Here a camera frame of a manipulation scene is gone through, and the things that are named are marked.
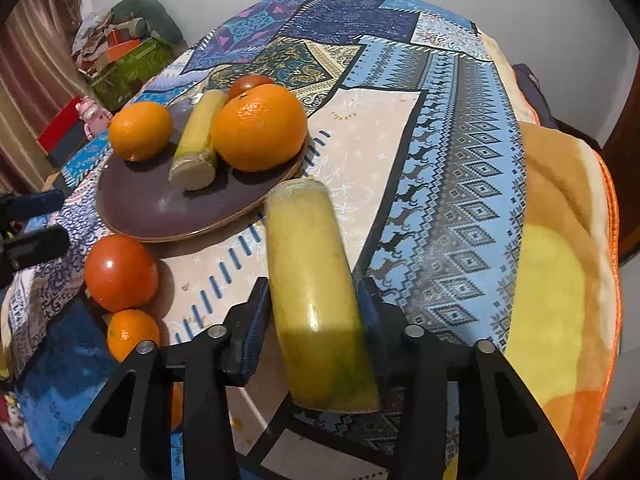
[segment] red tomato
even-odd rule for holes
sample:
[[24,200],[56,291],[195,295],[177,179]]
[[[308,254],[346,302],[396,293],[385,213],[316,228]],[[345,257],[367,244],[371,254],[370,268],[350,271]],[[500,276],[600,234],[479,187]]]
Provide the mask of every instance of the red tomato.
[[240,94],[251,90],[260,85],[272,85],[273,79],[265,75],[243,75],[236,79],[236,82],[231,85],[229,89],[229,101],[234,97],[238,97]]
[[158,290],[158,268],[139,241],[125,235],[101,238],[84,263],[91,297],[111,312],[149,302]]

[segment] brown ceramic plate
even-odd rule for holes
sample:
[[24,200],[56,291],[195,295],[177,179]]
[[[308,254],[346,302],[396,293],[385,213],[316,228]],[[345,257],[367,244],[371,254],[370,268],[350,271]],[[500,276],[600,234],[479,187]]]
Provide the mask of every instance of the brown ceramic plate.
[[172,142],[147,162],[107,161],[96,193],[98,213],[117,233],[141,242],[173,242],[204,234],[257,208],[279,182],[298,174],[306,141],[289,162],[269,171],[243,173],[218,159],[216,179],[198,191],[169,184],[173,154],[193,105],[189,100],[168,107],[174,118]]

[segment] screw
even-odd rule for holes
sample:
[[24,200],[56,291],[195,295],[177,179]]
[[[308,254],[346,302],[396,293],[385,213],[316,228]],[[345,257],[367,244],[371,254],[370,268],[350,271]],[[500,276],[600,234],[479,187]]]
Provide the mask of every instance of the screw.
[[226,326],[224,325],[214,325],[209,330],[207,330],[207,335],[212,337],[213,339],[217,339],[226,334]]
[[478,341],[478,350],[483,354],[492,354],[495,352],[495,345],[487,339],[481,339]]
[[422,337],[424,329],[420,325],[407,325],[404,327],[404,333],[413,338]]
[[154,349],[155,343],[153,341],[141,341],[136,345],[136,350],[139,354],[148,354]]

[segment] pink stuffed pig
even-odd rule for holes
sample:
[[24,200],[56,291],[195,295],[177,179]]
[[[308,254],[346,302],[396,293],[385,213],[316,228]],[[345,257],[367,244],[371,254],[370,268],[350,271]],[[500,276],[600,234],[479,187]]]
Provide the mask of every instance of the pink stuffed pig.
[[94,98],[85,96],[76,105],[78,116],[85,122],[84,134],[88,140],[107,129],[113,116]]

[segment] curtain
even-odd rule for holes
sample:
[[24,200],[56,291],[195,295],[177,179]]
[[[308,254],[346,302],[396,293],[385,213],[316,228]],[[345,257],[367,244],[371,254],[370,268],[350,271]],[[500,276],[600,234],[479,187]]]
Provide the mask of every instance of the curtain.
[[0,187],[40,190],[53,172],[36,138],[90,93],[70,56],[81,21],[80,0],[20,0],[0,25]]

